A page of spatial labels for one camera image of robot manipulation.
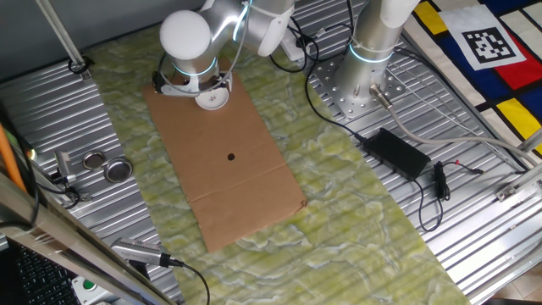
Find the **blue square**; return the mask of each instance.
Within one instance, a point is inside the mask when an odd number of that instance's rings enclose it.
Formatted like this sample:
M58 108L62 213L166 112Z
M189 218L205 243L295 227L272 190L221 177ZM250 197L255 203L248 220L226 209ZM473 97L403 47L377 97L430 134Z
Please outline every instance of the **blue square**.
M500 16L503 13L510 12L513 9L520 9L528 5L529 3L536 3L533 0L483 0L482 4L485 4L491 13L496 16Z
M452 36L441 38L438 43L450 60L487 99L500 99L510 93L493 69L475 71Z
M521 101L538 120L542 120L542 87L538 87L520 96Z

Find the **cable connector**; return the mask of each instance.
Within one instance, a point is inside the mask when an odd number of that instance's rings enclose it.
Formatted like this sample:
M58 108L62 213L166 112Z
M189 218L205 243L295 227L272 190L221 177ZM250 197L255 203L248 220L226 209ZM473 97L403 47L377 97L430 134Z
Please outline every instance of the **cable connector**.
M373 97L376 97L376 99L379 100L379 102L382 104L384 109L390 109L393 107L393 104L389 100L389 98L380 90L380 87L376 84L371 85L369 88L369 92Z

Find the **metal bracket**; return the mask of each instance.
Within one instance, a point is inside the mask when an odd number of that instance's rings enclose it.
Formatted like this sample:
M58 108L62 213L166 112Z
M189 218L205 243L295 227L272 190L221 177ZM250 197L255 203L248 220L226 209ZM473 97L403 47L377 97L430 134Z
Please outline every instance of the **metal bracket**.
M542 164L537 165L527 173L508 183L495 196L500 202L504 202L512 196L527 197L536 193L542 196Z
M320 79L325 91L331 96L333 103L339 106L340 111L348 119L357 119L374 108L380 107L380 103L376 98L371 98L368 102L362 102L359 98L354 98L351 94L345 94L337 89L335 72L341 61L342 58L325 61L317 65L314 72ZM381 90L390 100L394 100L405 94L406 88L386 70L385 86L381 86Z
M495 195L500 202L503 202L505 201L505 199L514 194L516 194L516 189L514 188L514 186L507 186L504 189L498 191Z

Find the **green marbled mat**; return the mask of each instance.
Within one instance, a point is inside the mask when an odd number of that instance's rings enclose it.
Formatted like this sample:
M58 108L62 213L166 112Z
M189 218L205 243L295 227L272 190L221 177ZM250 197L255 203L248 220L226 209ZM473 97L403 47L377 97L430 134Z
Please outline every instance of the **green marbled mat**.
M228 46L223 55L231 60L236 48ZM174 257L203 273L211 304L468 303L346 133L314 115L305 77L248 51L235 71L309 204L286 221L207 253L141 96L161 52L153 27L88 55L158 234ZM277 58L286 63L282 52ZM187 304L205 303L194 274L177 269L175 275Z

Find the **blue led ring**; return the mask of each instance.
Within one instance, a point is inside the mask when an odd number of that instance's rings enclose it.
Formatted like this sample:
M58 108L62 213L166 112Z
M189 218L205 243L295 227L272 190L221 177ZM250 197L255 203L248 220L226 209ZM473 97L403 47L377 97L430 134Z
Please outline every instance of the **blue led ring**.
M213 59L213 63L209 66L209 68L205 69L205 71L203 72L200 72L200 73L186 73L185 71L177 68L177 66L175 64L173 64L173 66L177 69L177 71L179 71L180 73L184 74L184 75L188 75L188 76L199 76L199 75L204 75L206 74L207 72L209 72L209 70L211 70L213 67L214 67L214 64L216 64L217 62L217 58L214 58Z
M384 58L384 59L378 59L378 60L374 60L374 59L366 59L364 57L361 57L358 53L356 53L356 51L354 51L354 48L352 47L352 45L350 45L350 51L352 52L352 54L354 54L354 56L359 59L359 60L362 60L366 63L371 63L371 64L378 64L378 63L383 63L384 61L388 60L391 58L391 55L393 55L393 52L390 54L390 56L388 56L387 58Z

